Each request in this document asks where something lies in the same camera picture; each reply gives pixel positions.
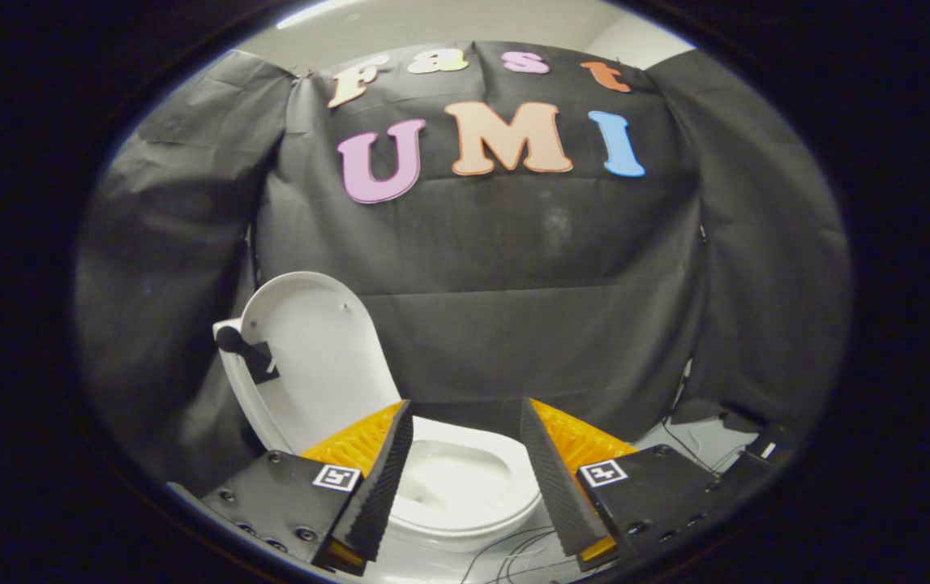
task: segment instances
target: white wall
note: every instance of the white wall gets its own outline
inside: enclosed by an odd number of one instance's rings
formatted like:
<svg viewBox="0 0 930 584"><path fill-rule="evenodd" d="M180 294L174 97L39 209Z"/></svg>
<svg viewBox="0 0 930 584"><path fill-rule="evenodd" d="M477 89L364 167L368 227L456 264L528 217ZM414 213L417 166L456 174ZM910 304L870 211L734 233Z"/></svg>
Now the white wall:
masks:
<svg viewBox="0 0 930 584"><path fill-rule="evenodd" d="M583 51L625 15L601 0L338 0L238 46L294 73L439 41L523 41Z"/></svg>
<svg viewBox="0 0 930 584"><path fill-rule="evenodd" d="M649 69L658 62L690 51L693 45L659 26L631 14L623 14L590 45L585 53L618 60L638 69Z"/></svg>

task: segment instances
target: white toilet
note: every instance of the white toilet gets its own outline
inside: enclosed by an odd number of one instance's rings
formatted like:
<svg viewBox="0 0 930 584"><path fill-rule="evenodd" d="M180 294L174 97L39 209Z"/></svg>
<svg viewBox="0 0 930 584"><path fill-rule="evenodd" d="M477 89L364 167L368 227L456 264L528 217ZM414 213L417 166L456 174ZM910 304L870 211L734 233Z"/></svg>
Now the white toilet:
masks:
<svg viewBox="0 0 930 584"><path fill-rule="evenodd" d="M245 359L220 351L238 403L264 446L304 452L401 401L360 298L320 273L273 278L242 318L217 322L250 345L266 341L275 380L254 384ZM386 535L425 548L474 552L526 522L540 491L520 441L414 418Z"/></svg>

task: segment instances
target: foam letter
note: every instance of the foam letter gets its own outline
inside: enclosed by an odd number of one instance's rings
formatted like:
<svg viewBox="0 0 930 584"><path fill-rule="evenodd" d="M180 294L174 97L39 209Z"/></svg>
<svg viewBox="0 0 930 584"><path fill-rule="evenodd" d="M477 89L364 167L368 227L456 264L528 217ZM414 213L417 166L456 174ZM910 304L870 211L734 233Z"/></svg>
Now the foam letter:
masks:
<svg viewBox="0 0 930 584"><path fill-rule="evenodd" d="M406 70L410 73L432 73L432 71L460 71L468 66L465 53L459 49L436 49L414 56L414 62Z"/></svg>
<svg viewBox="0 0 930 584"><path fill-rule="evenodd" d="M361 83L370 83L379 76L377 66L389 62L389 55L379 55L365 62L354 64L345 71L335 74L335 96L328 102L328 107L338 107L346 102L364 95Z"/></svg>
<svg viewBox="0 0 930 584"><path fill-rule="evenodd" d="M508 51L501 55L501 58L504 59L504 66L510 71L516 71L516 73L543 74L551 70L547 63L540 58L540 55L534 53Z"/></svg>
<svg viewBox="0 0 930 584"><path fill-rule="evenodd" d="M382 203L409 191L421 173L418 132L424 126L424 119L408 119L389 127L389 135L396 140L397 169L384 181L376 181L371 174L371 145L379 139L377 134L357 134L338 144L346 195L358 203Z"/></svg>
<svg viewBox="0 0 930 584"><path fill-rule="evenodd" d="M601 85L605 85L606 88L622 93L627 93L631 90L630 86L616 81L616 76L619 75L619 71L616 69L609 69L609 66L604 62L584 62L580 63L580 67L590 69L591 73L594 73L594 80L601 83Z"/></svg>
<svg viewBox="0 0 930 584"><path fill-rule="evenodd" d="M535 173L564 173L572 169L572 160L562 152L555 127L558 108L551 104L521 104L510 126L482 102L450 104L444 111L457 118L461 158L451 166L455 174L468 177L494 169L493 160L483 152L483 143L507 170L514 170L519 164L524 144L529 145L529 155L523 162L527 169Z"/></svg>
<svg viewBox="0 0 930 584"><path fill-rule="evenodd" d="M609 151L605 169L618 177L645 176L645 167L635 158L631 140L627 137L627 119L604 111L591 111L587 116L597 122L598 128L602 130L605 148Z"/></svg>

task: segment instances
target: black fabric backdrop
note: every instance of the black fabric backdrop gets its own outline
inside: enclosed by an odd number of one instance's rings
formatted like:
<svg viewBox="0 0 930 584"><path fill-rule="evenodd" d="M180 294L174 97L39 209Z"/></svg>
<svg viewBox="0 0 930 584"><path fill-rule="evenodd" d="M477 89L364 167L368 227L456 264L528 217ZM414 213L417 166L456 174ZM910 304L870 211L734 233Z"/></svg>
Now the black fabric backdrop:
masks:
<svg viewBox="0 0 930 584"><path fill-rule="evenodd" d="M467 69L406 71L449 47ZM507 49L551 73L504 69ZM635 440L669 410L693 352L679 420L816 413L846 332L846 243L812 158L752 90L696 51L649 71L612 63L630 93L580 67L604 59L565 49L388 54L363 96L328 110L341 67L297 80L230 53L166 97L102 174L76 281L85 381L152 476L201 494L253 458L210 324L294 270L361 296L402 395L431 417L514 435L517 398L531 396ZM506 121L527 101L556 105L573 169L456 176L443 107L461 101ZM630 122L644 177L605 170L591 110ZM373 173L390 176L384 131L408 118L426 121L417 184L350 200L337 145L379 133Z"/></svg>

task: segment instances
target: screw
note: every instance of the screw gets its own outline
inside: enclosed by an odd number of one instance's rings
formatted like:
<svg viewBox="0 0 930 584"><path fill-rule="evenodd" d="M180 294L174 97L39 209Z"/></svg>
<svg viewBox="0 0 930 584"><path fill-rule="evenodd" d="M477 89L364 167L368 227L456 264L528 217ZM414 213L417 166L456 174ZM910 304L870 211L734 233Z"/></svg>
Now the screw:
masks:
<svg viewBox="0 0 930 584"><path fill-rule="evenodd" d="M295 537L298 537L302 541L313 541L317 539L317 534L314 533L312 529L301 527L295 530Z"/></svg>
<svg viewBox="0 0 930 584"><path fill-rule="evenodd" d="M639 533L649 529L651 525L653 525L653 522L649 520L635 522L635 524L631 524L631 527L627 528L627 535L638 535Z"/></svg>

